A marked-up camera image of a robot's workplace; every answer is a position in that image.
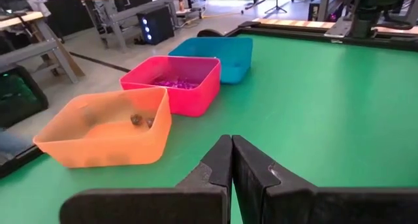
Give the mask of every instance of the orange bin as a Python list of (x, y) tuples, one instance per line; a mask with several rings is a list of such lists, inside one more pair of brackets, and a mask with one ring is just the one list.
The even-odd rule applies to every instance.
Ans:
[(114, 91), (74, 98), (33, 142), (70, 168), (141, 165), (162, 156), (170, 127), (165, 88)]

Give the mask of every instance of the plastic bin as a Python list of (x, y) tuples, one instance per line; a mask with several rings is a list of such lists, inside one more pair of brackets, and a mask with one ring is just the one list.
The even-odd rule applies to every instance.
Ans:
[[(152, 126), (134, 125), (134, 115)], [(170, 127), (165, 88), (115, 91), (74, 98), (33, 142), (70, 168), (140, 165), (162, 156)]]
[(185, 78), (193, 89), (166, 87), (173, 114), (198, 117), (206, 112), (220, 89), (221, 63), (216, 58), (150, 57), (120, 79), (123, 89), (155, 87), (156, 80)]
[(222, 64), (221, 82), (237, 84), (251, 67), (252, 52), (251, 38), (199, 37), (184, 41), (169, 55), (219, 58)]

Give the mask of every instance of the green table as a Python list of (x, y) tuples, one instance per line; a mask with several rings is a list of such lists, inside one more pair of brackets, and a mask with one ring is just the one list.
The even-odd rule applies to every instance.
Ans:
[[(203, 117), (173, 116), (158, 162), (67, 169), (43, 155), (0, 181), (1, 222), (58, 223), (64, 200), (89, 188), (172, 187), (223, 134), (317, 186), (418, 186), (416, 52), (239, 37), (254, 41), (250, 72), (222, 86)], [(235, 194), (232, 223), (241, 223)]]

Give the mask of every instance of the pink bin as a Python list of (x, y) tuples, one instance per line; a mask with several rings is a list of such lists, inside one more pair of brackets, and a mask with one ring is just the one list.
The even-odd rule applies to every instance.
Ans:
[(203, 115), (220, 88), (221, 62), (205, 57), (150, 57), (120, 79), (124, 90), (155, 87), (156, 80), (183, 78), (198, 84), (193, 89), (165, 87), (173, 114)]

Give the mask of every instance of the blue bin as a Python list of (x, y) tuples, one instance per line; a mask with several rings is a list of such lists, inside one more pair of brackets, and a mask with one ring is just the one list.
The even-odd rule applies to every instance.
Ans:
[(169, 53), (170, 56), (216, 57), (221, 60), (221, 83), (237, 84), (251, 66), (251, 38), (191, 38)]

